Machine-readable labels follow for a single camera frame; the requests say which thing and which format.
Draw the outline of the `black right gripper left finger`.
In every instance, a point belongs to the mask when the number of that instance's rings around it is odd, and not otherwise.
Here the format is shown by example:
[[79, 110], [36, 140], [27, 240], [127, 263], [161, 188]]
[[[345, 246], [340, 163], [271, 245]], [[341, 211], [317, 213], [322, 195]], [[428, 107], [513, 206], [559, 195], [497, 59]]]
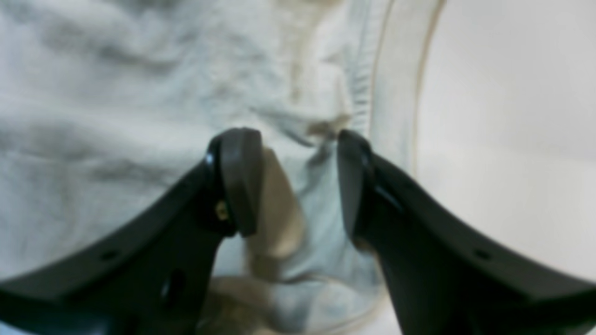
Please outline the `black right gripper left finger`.
[[74, 255], [1, 282], [1, 322], [30, 335], [191, 335], [217, 250], [256, 233], [259, 131], [215, 136], [139, 216]]

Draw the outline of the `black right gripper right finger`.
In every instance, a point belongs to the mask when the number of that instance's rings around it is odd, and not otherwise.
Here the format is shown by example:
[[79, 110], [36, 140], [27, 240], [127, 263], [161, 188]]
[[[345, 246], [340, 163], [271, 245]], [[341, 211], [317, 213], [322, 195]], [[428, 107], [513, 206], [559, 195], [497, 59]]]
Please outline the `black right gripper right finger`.
[[375, 253], [403, 335], [586, 335], [595, 284], [491, 240], [363, 136], [339, 133], [345, 230]]

